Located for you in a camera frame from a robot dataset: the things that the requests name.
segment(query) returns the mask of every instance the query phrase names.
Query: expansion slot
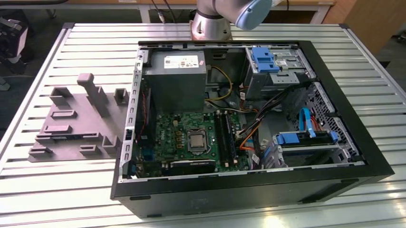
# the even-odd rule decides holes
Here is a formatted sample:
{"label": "expansion slot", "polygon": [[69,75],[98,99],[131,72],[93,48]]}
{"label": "expansion slot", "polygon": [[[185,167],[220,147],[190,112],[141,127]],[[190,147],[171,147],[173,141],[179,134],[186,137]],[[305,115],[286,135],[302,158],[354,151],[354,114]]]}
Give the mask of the expansion slot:
{"label": "expansion slot", "polygon": [[230,163],[237,164],[238,161],[237,161],[236,142],[234,142],[232,122],[230,122],[230,117],[229,117],[228,111],[224,114],[224,122],[226,123],[226,127],[224,128],[224,131],[225,131],[225,138],[226,138],[228,147],[229,147]]}
{"label": "expansion slot", "polygon": [[228,112],[220,111],[216,113],[216,135],[221,163],[225,167],[229,167],[232,164],[237,164],[237,151]]}
{"label": "expansion slot", "polygon": [[224,124],[222,124],[222,116],[220,112],[216,113],[216,136],[217,136],[221,164],[222,166],[229,167],[229,155],[226,151],[228,142],[226,142],[226,138],[224,137]]}

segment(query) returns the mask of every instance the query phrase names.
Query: slotted metal table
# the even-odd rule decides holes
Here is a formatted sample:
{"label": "slotted metal table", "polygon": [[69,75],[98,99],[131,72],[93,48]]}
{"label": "slotted metal table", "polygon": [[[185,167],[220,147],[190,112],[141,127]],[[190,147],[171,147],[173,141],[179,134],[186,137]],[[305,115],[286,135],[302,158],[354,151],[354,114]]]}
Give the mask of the slotted metal table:
{"label": "slotted metal table", "polygon": [[110,200],[113,159],[30,163],[29,150],[53,104],[53,88],[85,93],[77,75],[93,72],[106,92],[130,89],[138,41],[187,40],[190,27],[66,25],[0,143],[0,226],[406,227],[406,94],[352,30],[300,24],[232,30],[236,40],[314,42],[396,175],[324,203],[139,219]]}

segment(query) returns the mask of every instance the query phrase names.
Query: cable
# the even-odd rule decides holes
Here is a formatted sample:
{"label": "cable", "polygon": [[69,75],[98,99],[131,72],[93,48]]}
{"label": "cable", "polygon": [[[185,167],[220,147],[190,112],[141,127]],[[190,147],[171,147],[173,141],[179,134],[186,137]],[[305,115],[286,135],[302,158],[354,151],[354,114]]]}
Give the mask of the cable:
{"label": "cable", "polygon": [[165,22],[166,22],[166,17],[165,17],[165,14],[163,14],[165,11],[158,8],[158,6],[155,4],[155,1],[154,0],[151,0],[151,1],[153,1],[154,6],[155,6],[155,10],[157,10],[157,13],[158,13],[159,20],[165,24]]}
{"label": "cable", "polygon": [[262,154],[262,150],[261,150],[261,144],[260,144],[260,133],[258,131],[254,132],[253,134],[253,144],[254,144],[254,153],[257,155],[257,157],[260,158],[260,164],[257,164],[254,166],[254,169],[261,169],[262,168],[262,159],[264,159],[264,154]]}
{"label": "cable", "polygon": [[[217,90],[217,95],[218,95],[218,97],[222,96],[222,94],[221,94],[221,88]],[[228,107],[228,108],[233,108],[232,105],[229,104],[229,102],[228,102],[226,100],[222,100],[222,102],[226,104],[226,107]]]}
{"label": "cable", "polygon": [[314,116],[312,116],[310,118],[312,118],[312,121],[314,122],[316,129],[317,129],[318,131],[321,131],[321,130],[322,130],[322,128],[321,128],[321,127],[320,127],[320,125],[318,125],[318,121],[317,121],[316,117],[314,117]]}
{"label": "cable", "polygon": [[249,138],[252,137],[252,135],[254,134],[254,132],[258,130],[260,128],[260,125],[253,129],[252,133],[249,134],[249,136],[246,137],[246,139],[242,141],[242,144],[241,144],[241,150],[244,148],[244,145],[246,144],[246,142],[249,141]]}
{"label": "cable", "polygon": [[241,100],[241,110],[242,110],[242,111],[249,111],[249,110],[250,110],[250,109],[245,109],[245,108],[244,108],[244,100]]}
{"label": "cable", "polygon": [[218,97],[218,98],[206,99],[206,101],[220,101],[220,100],[224,100],[228,97],[230,97],[232,92],[233,92],[233,82],[232,82],[232,79],[230,79],[229,75],[225,73],[225,71],[221,68],[218,68],[217,66],[212,66],[212,68],[217,69],[222,73],[222,75],[228,78],[229,83],[230,83],[230,90],[229,90],[229,93],[225,96]]}
{"label": "cable", "polygon": [[206,101],[214,108],[217,109],[221,109],[221,110],[230,110],[230,111],[236,111],[238,113],[249,113],[250,111],[242,111],[242,110],[238,110],[236,108],[225,108],[225,107],[221,107],[218,106],[216,103],[213,103],[212,101]]}
{"label": "cable", "polygon": [[281,102],[284,101],[284,99],[286,98],[289,92],[292,92],[293,90],[301,88],[301,87],[306,87],[309,85],[312,85],[312,81],[308,81],[302,84],[298,85],[292,85],[290,87],[288,87],[284,91],[281,91],[265,104],[265,106],[260,109],[257,116],[256,116],[256,122],[249,125],[245,129],[242,129],[242,131],[240,131],[238,135],[242,135],[245,132],[249,131],[249,129],[254,128],[258,124],[261,124],[261,121],[264,120],[268,112],[270,110],[273,110],[274,107],[277,107]]}
{"label": "cable", "polygon": [[170,4],[167,3],[167,0],[165,0],[165,3],[166,3],[166,5],[167,5],[167,8],[170,9],[170,12],[171,12],[171,17],[173,17],[174,23],[177,23],[177,19],[175,19],[174,11],[173,11],[171,7],[170,7]]}

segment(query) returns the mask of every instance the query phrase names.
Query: blue drive bracket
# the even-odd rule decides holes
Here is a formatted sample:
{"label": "blue drive bracket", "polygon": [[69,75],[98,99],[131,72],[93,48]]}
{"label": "blue drive bracket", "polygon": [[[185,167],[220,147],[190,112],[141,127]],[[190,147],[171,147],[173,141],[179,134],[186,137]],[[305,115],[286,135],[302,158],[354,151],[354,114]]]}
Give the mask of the blue drive bracket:
{"label": "blue drive bracket", "polygon": [[254,47],[253,51],[253,60],[258,66],[260,73],[278,73],[280,66],[276,64],[274,54],[269,51],[266,47]]}
{"label": "blue drive bracket", "polygon": [[312,119],[310,119],[310,110],[309,108],[302,108],[301,113],[300,113],[300,131],[305,131],[305,123],[306,123],[306,128],[310,133],[310,138],[316,137],[316,131],[313,130],[313,124],[312,124]]}

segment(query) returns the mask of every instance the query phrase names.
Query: green circuit board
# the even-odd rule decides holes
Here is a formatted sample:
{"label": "green circuit board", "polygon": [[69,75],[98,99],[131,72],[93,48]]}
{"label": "green circuit board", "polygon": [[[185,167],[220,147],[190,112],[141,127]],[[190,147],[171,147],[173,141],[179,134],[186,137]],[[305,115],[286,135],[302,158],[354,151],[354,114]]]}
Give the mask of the green circuit board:
{"label": "green circuit board", "polygon": [[[233,131],[241,129],[240,116],[229,114]],[[208,150],[197,155],[189,151],[189,131],[204,129],[208,136]],[[217,144],[214,113],[162,114],[157,118],[155,161],[165,162],[187,159],[216,160],[217,172],[249,170],[246,156],[238,157],[238,163],[229,167],[221,164]]]}

